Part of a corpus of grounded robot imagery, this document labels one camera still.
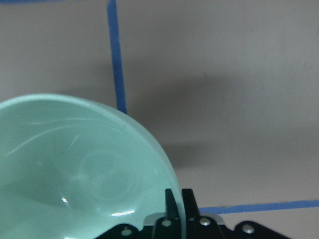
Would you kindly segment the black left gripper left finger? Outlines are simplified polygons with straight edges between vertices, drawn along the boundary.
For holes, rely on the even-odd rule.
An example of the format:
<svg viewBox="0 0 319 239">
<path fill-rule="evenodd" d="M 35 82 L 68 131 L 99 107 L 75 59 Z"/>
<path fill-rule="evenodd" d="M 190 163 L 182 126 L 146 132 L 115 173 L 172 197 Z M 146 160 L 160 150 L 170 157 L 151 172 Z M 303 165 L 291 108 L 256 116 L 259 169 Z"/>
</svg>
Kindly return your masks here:
<svg viewBox="0 0 319 239">
<path fill-rule="evenodd" d="M 165 216 L 167 218 L 180 219 L 177 203 L 170 188 L 165 189 Z"/>
</svg>

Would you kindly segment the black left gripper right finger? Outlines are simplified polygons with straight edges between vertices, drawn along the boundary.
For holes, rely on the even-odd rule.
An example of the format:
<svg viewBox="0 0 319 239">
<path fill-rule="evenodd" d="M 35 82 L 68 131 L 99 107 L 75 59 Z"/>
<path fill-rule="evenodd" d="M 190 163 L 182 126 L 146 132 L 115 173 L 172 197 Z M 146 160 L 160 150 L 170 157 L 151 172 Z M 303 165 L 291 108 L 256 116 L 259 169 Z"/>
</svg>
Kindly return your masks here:
<svg viewBox="0 0 319 239">
<path fill-rule="evenodd" d="M 195 221 L 199 216 L 199 208 L 192 189 L 182 189 L 185 216 L 188 221 Z"/>
</svg>

